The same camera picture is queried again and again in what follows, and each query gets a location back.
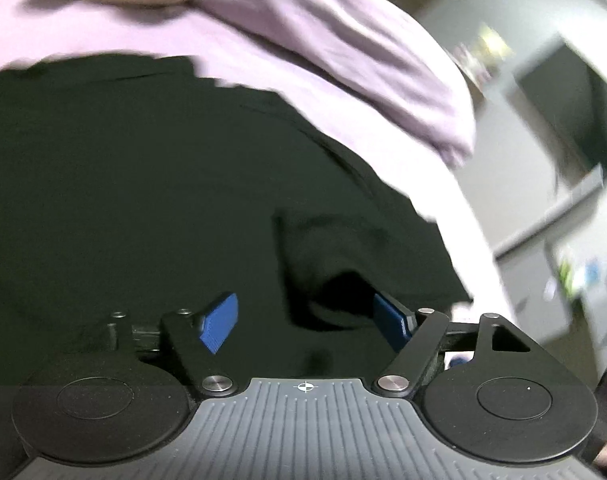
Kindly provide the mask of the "black garment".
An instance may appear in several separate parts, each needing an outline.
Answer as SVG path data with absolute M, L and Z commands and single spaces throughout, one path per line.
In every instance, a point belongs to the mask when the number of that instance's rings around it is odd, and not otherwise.
M 154 323 L 223 292 L 238 379 L 372 376 L 392 356 L 375 292 L 468 297 L 438 226 L 275 93 L 187 58 L 0 73 L 0 385 L 114 311 Z

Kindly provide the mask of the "white tv cabinet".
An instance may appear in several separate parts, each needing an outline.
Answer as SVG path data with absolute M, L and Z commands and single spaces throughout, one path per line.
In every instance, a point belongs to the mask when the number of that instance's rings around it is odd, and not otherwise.
M 607 272 L 607 177 L 593 169 L 543 216 L 493 248 L 516 324 L 532 339 L 549 342 L 569 332 L 570 299 L 562 266 L 582 281 L 595 264 Z

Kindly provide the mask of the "dark television screen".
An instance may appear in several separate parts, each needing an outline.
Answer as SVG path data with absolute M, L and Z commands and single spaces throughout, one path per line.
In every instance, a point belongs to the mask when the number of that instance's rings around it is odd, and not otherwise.
M 588 61 L 562 42 L 517 86 L 584 169 L 607 175 L 607 80 Z

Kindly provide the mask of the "purple bed blanket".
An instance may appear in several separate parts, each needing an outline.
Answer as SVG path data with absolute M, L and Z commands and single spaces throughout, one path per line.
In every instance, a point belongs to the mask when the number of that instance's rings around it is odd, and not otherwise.
M 454 170 L 474 152 L 471 95 L 448 54 L 387 0 L 194 0 L 128 9 L 0 0 L 0 70 L 103 52 L 190 58 L 223 86 L 271 90 L 435 221 L 469 294 L 453 316 L 510 318 L 492 250 Z

